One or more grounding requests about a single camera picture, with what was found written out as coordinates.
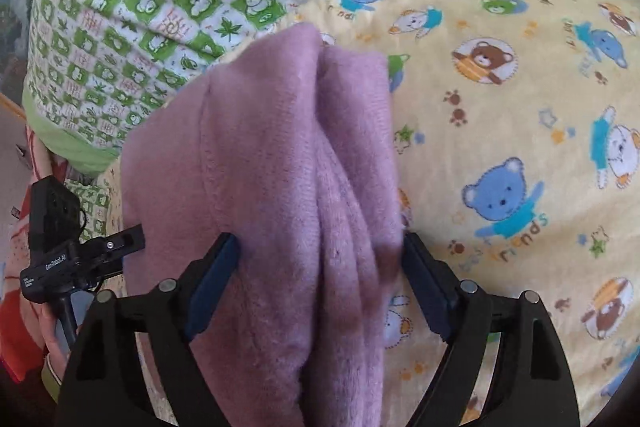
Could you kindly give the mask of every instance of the floor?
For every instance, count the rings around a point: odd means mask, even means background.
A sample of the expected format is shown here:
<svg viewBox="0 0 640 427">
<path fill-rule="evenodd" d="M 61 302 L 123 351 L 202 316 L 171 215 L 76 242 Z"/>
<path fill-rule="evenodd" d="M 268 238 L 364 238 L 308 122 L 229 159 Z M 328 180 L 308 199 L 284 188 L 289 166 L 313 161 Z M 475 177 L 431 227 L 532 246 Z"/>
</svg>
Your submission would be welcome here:
<svg viewBox="0 0 640 427">
<path fill-rule="evenodd" d="M 20 208 L 31 171 L 15 152 L 15 144 L 26 145 L 24 120 L 0 106 L 0 262 L 9 248 L 9 233 L 16 219 L 12 206 Z"/>
</svg>

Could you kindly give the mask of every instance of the blue star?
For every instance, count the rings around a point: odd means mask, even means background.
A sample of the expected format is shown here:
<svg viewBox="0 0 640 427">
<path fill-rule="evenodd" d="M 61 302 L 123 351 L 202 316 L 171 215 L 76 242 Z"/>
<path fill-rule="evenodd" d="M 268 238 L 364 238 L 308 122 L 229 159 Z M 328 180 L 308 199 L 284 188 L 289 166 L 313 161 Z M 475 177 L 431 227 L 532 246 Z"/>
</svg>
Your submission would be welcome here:
<svg viewBox="0 0 640 427">
<path fill-rule="evenodd" d="M 540 119 L 540 123 L 544 125 L 547 129 L 553 129 L 554 125 L 558 121 L 556 115 L 553 114 L 551 108 L 541 109 L 538 111 L 538 118 Z"/>
</svg>

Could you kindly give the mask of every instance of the silver bolt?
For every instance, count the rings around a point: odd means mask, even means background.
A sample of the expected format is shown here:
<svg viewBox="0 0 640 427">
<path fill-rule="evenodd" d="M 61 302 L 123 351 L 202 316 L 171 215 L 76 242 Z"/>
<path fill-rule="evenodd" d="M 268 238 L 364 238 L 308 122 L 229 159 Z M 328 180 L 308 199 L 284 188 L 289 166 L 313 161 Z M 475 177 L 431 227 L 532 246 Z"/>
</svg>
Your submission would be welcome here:
<svg viewBox="0 0 640 427">
<path fill-rule="evenodd" d="M 460 283 L 460 288 L 464 293 L 476 293 L 478 291 L 478 285 L 472 280 L 465 279 Z"/>
<path fill-rule="evenodd" d="M 540 302 L 540 295 L 535 293 L 533 290 L 527 290 L 524 292 L 524 298 L 526 298 L 531 304 L 538 304 L 538 302 Z"/>
<path fill-rule="evenodd" d="M 159 283 L 158 288 L 160 288 L 161 292 L 168 293 L 174 291 L 177 285 L 178 283 L 175 282 L 175 279 L 165 279 Z"/>
<path fill-rule="evenodd" d="M 100 303 L 105 303 L 105 302 L 108 302 L 112 296 L 113 296 L 113 292 L 111 290 L 102 290 L 101 292 L 98 292 L 96 299 Z"/>
</svg>

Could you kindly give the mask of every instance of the purple fleece garment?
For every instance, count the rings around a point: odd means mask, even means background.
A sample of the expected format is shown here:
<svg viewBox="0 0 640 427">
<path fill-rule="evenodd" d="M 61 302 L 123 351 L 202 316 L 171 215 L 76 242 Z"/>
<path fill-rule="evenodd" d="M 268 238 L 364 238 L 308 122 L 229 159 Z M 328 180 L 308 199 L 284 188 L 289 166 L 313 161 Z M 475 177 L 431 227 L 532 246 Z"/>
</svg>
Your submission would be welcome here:
<svg viewBox="0 0 640 427">
<path fill-rule="evenodd" d="M 380 424 L 402 225 L 386 57 L 299 24 L 184 87 L 129 134 L 130 295 L 241 243 L 194 356 L 233 427 Z"/>
</svg>

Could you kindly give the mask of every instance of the yellow bedsheet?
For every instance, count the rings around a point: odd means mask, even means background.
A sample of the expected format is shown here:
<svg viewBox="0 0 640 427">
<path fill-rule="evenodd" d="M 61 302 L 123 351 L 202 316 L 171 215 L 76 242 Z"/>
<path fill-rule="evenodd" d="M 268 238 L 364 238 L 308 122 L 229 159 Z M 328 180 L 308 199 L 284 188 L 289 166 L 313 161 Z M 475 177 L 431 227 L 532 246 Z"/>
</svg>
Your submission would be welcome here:
<svg viewBox="0 0 640 427">
<path fill-rule="evenodd" d="M 276 26 L 389 55 L 407 227 L 460 279 L 540 293 L 584 425 L 640 346 L 639 18 L 639 0 L 313 0 Z M 404 426 L 444 352 L 404 278 L 386 338 L 383 425 Z"/>
</svg>

